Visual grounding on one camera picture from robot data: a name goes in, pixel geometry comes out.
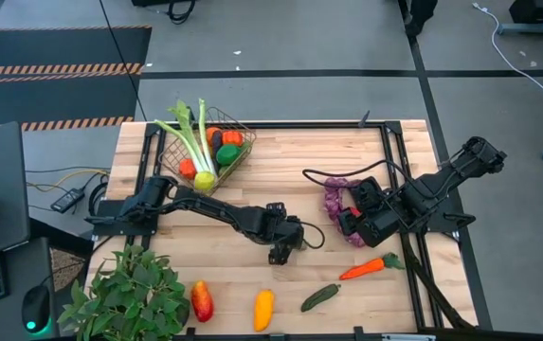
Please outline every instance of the wire basket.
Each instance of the wire basket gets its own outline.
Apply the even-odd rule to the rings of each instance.
[[[228,166],[228,168],[223,172],[223,174],[219,175],[218,179],[216,180],[216,183],[214,183],[214,186],[211,189],[208,189],[206,191],[200,190],[199,192],[205,194],[205,195],[212,195],[214,191],[220,187],[223,182],[228,178],[229,175],[233,171],[237,169],[238,166],[248,157],[250,152],[252,152],[252,146],[254,145],[254,141],[256,141],[256,134],[251,131],[250,129],[246,128],[242,123],[235,120],[233,117],[229,116],[228,114],[224,113],[220,109],[216,107],[209,107],[206,110],[206,127],[218,127],[223,131],[238,131],[242,133],[244,136],[244,144],[242,145],[242,152],[240,155],[233,161],[231,165]],[[193,133],[196,137],[199,137],[199,131],[198,131],[198,125],[196,124],[196,120],[194,119],[192,113],[191,113],[191,127],[193,129]],[[174,175],[176,175],[178,178],[183,180],[183,183],[185,185],[188,185],[189,187],[193,188],[193,181],[187,179],[183,175],[180,174],[179,165],[180,161],[184,160],[186,158],[190,158],[189,152],[187,151],[187,148],[183,143],[180,141],[180,139],[175,138],[173,135],[169,138],[173,138],[173,140],[170,142],[170,144],[166,147],[164,152],[159,155],[160,162],[162,166],[169,171],[171,171]]]

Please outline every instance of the hazard stripe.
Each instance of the hazard stripe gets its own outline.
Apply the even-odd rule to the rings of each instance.
[[[0,82],[51,81],[51,80],[67,80],[67,79],[75,79],[75,78],[117,76],[117,75],[125,75],[125,72],[123,71],[90,72],[90,73],[82,73],[82,74],[59,74],[59,75],[30,76],[30,77],[18,77],[18,78],[0,78]]]
[[[118,126],[122,122],[132,122],[133,117],[94,117],[77,119],[60,119],[40,122],[22,122],[21,129],[24,132],[49,131],[60,129],[79,129],[104,126]]]
[[[111,29],[132,29],[132,28],[151,28],[150,25],[125,25],[111,27]],[[0,31],[18,31],[18,30],[70,30],[70,29],[109,29],[109,27],[53,27],[53,28],[38,28],[38,27],[27,27],[27,28],[0,28]]]
[[[140,63],[90,63],[90,64],[53,64],[53,65],[8,65],[0,66],[2,73],[12,75],[39,74],[74,74],[88,72],[119,72],[130,70],[131,74],[140,74],[143,65]]]

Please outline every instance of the gray floor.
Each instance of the gray floor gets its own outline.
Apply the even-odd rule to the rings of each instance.
[[[480,3],[509,21],[511,1]],[[201,0],[181,27],[129,0],[104,4],[112,25],[154,27],[146,72],[414,69],[395,0]],[[91,0],[6,0],[0,11],[0,27],[103,25]],[[493,29],[470,1],[440,0],[419,37],[426,69],[507,69],[490,45]],[[497,42],[514,64],[543,69],[543,36]],[[509,154],[504,172],[465,183],[461,196],[466,211],[478,216],[470,230],[495,329],[543,332],[543,93],[523,79],[430,83],[451,152],[481,135]],[[148,80],[139,95],[148,119],[167,117],[176,99],[199,97],[238,119],[359,118],[367,110],[371,118],[427,118],[415,78]],[[117,128],[25,133],[27,167],[108,167],[117,135]],[[28,176],[40,183],[58,178]],[[86,178],[66,185],[78,187]],[[58,195],[33,190],[29,201],[47,206]],[[83,206],[75,216],[31,213],[74,233],[88,230]]]

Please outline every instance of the wooden table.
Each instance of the wooden table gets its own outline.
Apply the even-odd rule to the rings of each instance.
[[[403,120],[401,123],[413,176],[435,172],[437,165],[425,122]],[[144,130],[145,123],[122,125],[107,189],[108,199],[120,200],[134,194]],[[227,224],[186,211],[160,217],[151,249],[171,256],[172,268],[179,272],[179,281],[188,288],[198,279],[205,280],[214,298],[215,316],[205,324],[191,316],[189,327],[196,327],[198,334],[254,333],[255,295],[261,289],[271,289],[276,294],[275,314],[265,333],[351,333],[353,326],[363,326],[365,332],[416,331],[405,271],[388,269],[341,282],[342,288],[336,297],[305,314],[299,310],[307,296],[329,283],[336,283],[342,272],[356,264],[387,252],[394,252],[403,259],[398,236],[373,249],[355,248],[345,242],[323,209],[323,188],[300,173],[304,168],[353,171],[383,159],[383,144],[377,131],[256,131],[258,138],[252,154],[213,197],[237,206],[284,202],[288,214],[320,226],[327,238],[323,248],[295,251],[286,265],[270,266],[268,247],[249,241]],[[155,146],[154,141],[148,175],[153,169]],[[163,170],[162,174],[171,173]],[[375,176],[381,186],[389,186],[387,168],[378,167],[359,178],[368,174]],[[318,234],[309,227],[305,227],[305,238],[311,243],[319,242]],[[476,315],[459,247],[440,234],[428,234],[426,239],[438,286],[463,318],[475,324]],[[88,282],[102,259],[112,258],[111,252],[122,249],[125,240],[125,237],[114,237],[97,251],[90,262]],[[105,267],[112,269],[114,264],[107,262]],[[430,326],[431,313],[420,281],[419,287],[425,320]]]

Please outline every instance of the yellow ball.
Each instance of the yellow ball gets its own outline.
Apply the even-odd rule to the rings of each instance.
[[[214,186],[214,175],[209,171],[200,171],[195,175],[195,181],[193,182],[195,189],[209,190]]]

